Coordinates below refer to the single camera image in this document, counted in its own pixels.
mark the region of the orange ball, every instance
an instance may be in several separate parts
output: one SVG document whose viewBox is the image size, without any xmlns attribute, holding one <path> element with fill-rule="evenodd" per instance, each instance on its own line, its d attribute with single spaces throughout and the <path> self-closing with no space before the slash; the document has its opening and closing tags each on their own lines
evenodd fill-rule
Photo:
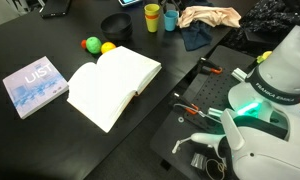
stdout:
<svg viewBox="0 0 300 180">
<path fill-rule="evenodd" d="M 105 42 L 101 46 L 101 53 L 104 54 L 114 48 L 116 48 L 116 45 L 114 45 L 112 42 Z"/>
<path fill-rule="evenodd" d="M 87 43 L 87 40 L 82 40 L 82 41 L 81 41 L 81 47 L 82 47 L 83 49 L 86 49 L 86 48 L 87 48 L 86 43 Z"/>
</svg>

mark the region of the book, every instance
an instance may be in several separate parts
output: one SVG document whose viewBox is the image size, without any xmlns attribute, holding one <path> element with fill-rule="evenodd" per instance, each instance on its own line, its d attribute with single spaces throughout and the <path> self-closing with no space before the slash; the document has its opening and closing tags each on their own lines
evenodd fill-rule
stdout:
<svg viewBox="0 0 300 180">
<path fill-rule="evenodd" d="M 67 101 L 108 133 L 125 107 L 161 69 L 161 63 L 123 46 L 82 65 L 69 80 Z"/>
<path fill-rule="evenodd" d="M 21 119 L 68 90 L 67 81 L 47 57 L 42 57 L 3 79 Z"/>
</svg>

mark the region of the cup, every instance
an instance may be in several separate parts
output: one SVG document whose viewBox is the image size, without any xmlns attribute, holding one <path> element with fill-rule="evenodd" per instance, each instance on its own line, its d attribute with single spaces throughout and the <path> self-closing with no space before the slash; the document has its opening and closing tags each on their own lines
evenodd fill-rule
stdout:
<svg viewBox="0 0 300 180">
<path fill-rule="evenodd" d="M 160 6 L 158 4 L 147 4 L 144 6 L 144 13 L 147 16 L 155 16 L 159 14 Z"/>
<path fill-rule="evenodd" d="M 176 28 L 179 13 L 178 11 L 168 10 L 164 14 L 164 28 L 166 31 L 173 31 Z"/>
<path fill-rule="evenodd" d="M 149 19 L 147 16 L 145 16 L 145 18 L 146 18 L 148 31 L 149 32 L 157 32 L 160 16 L 158 16 L 157 18 L 154 18 L 154 19 Z"/>
</svg>

